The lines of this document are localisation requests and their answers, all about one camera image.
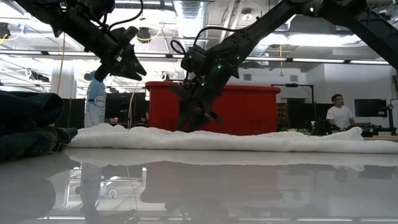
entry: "man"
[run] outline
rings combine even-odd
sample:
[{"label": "man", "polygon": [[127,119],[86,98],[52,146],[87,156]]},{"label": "man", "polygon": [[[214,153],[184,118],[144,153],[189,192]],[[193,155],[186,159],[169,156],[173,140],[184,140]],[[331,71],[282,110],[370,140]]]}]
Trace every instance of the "man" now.
[{"label": "man", "polygon": [[340,131],[344,131],[349,126],[354,126],[354,115],[351,110],[344,106],[344,99],[341,94],[335,94],[331,97],[334,107],[328,110],[326,119],[331,125],[336,125]]}]

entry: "reflective floor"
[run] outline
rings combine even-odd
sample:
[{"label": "reflective floor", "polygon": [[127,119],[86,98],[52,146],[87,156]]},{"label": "reflective floor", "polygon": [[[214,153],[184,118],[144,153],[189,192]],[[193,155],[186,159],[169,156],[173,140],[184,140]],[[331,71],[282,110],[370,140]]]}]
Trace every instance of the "reflective floor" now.
[{"label": "reflective floor", "polygon": [[398,223],[398,155],[68,149],[0,165],[0,223]]}]

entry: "desk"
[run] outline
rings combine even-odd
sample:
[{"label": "desk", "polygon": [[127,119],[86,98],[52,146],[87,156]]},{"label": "desk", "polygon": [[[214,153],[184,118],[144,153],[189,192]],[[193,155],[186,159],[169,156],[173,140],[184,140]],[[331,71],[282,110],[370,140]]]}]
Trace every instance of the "desk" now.
[{"label": "desk", "polygon": [[398,142],[398,136],[373,136],[371,138],[364,138],[364,139],[365,141],[383,140],[383,141]]}]

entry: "red bin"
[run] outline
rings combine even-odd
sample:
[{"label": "red bin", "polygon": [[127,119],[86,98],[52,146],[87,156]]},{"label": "red bin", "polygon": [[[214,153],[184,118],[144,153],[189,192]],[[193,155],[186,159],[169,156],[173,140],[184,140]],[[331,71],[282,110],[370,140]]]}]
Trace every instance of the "red bin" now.
[{"label": "red bin", "polygon": [[[150,91],[149,127],[176,131],[180,98],[170,91],[171,82],[147,82]],[[214,103],[213,111],[222,123],[211,121],[201,130],[233,135],[275,132],[277,129],[276,94],[269,86],[225,86]]]}]

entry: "black cable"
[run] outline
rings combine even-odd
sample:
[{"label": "black cable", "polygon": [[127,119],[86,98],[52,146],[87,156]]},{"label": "black cable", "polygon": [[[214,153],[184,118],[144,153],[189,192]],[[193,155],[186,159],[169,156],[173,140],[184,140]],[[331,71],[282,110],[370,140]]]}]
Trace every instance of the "black cable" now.
[{"label": "black cable", "polygon": [[[180,47],[180,49],[182,50],[182,52],[179,51],[179,50],[177,50],[177,49],[174,47],[174,44],[177,44],[177,45]],[[184,46],[183,46],[179,41],[177,41],[177,40],[172,40],[172,41],[170,41],[170,45],[171,45],[172,49],[173,49],[175,52],[177,52],[178,54],[185,55],[185,54],[187,53],[187,52],[185,51],[185,49],[184,49]]]},{"label": "black cable", "polygon": [[214,29],[214,30],[224,30],[224,31],[229,31],[229,32],[236,32],[239,31],[241,29],[230,29],[230,28],[225,28],[225,27],[205,27],[203,29],[201,29],[197,35],[197,37],[195,38],[195,41],[193,42],[193,45],[195,46],[198,42],[198,39],[200,37],[200,34],[206,30],[210,30],[210,29]]},{"label": "black cable", "polygon": [[139,16],[141,16],[142,12],[144,11],[144,2],[142,2],[142,0],[139,0],[139,1],[141,3],[141,10],[138,12],[138,14],[136,16],[134,16],[131,19],[126,19],[126,20],[123,20],[123,21],[115,22],[114,24],[109,26],[108,30],[111,30],[116,25],[120,25],[120,24],[123,24],[123,23],[126,23],[126,22],[135,21]]},{"label": "black cable", "polygon": [[102,21],[102,26],[105,26],[106,25],[106,21],[108,20],[108,13],[105,13],[105,15],[104,15],[104,20]]},{"label": "black cable", "polygon": [[[180,47],[180,49],[181,49],[182,51],[177,50],[177,49],[174,47],[174,44],[177,44],[177,45]],[[187,53],[187,52],[185,51],[184,46],[183,46],[179,41],[177,41],[177,40],[172,40],[172,41],[170,41],[170,45],[171,45],[172,49],[173,49],[175,52],[177,52],[178,54],[180,54],[180,55],[185,55],[185,54]],[[185,74],[184,82],[188,80],[188,76],[189,76],[189,72],[187,71],[186,74]]]}]

